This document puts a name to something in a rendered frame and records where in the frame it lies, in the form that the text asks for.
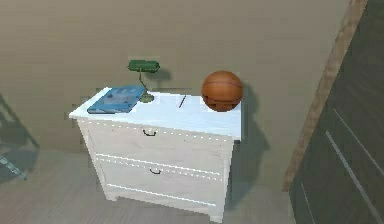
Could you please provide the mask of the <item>orange basketball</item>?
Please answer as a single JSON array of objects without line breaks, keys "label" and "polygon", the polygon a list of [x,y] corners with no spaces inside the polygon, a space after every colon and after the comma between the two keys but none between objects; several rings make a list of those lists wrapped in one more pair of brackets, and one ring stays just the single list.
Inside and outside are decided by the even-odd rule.
[{"label": "orange basketball", "polygon": [[233,110],[242,100],[243,85],[230,71],[216,71],[208,75],[201,87],[204,103],[216,112]]}]

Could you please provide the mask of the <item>white chest of drawers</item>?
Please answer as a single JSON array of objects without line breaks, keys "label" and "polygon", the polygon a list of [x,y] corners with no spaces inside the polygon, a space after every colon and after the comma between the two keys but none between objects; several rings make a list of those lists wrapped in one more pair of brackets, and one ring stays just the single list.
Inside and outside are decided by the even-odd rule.
[{"label": "white chest of drawers", "polygon": [[223,220],[241,107],[216,112],[199,96],[154,94],[129,113],[89,114],[108,87],[69,114],[108,200],[135,199]]}]

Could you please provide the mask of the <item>green desk lamp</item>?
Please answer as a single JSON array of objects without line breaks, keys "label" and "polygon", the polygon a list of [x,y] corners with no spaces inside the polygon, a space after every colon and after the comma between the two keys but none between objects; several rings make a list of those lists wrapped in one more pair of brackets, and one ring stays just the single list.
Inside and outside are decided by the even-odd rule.
[{"label": "green desk lamp", "polygon": [[156,73],[160,69],[160,64],[157,61],[150,60],[130,60],[127,69],[132,72],[139,73],[139,81],[144,87],[144,93],[140,98],[142,103],[150,103],[154,100],[154,96],[149,93],[146,84],[143,82],[143,73]]}]

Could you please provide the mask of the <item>blue book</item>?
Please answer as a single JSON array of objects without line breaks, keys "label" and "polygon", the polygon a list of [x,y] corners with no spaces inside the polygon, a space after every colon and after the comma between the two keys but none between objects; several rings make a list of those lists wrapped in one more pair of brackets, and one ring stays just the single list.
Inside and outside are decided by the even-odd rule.
[{"label": "blue book", "polygon": [[91,105],[89,114],[129,113],[144,94],[143,86],[113,87]]}]

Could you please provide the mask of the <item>dark metal frame furniture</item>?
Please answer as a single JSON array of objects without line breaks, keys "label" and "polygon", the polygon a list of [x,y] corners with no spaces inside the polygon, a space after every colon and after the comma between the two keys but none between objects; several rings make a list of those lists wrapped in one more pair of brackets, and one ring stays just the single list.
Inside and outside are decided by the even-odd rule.
[{"label": "dark metal frame furniture", "polygon": [[40,145],[0,94],[0,184],[27,179],[36,167]]}]

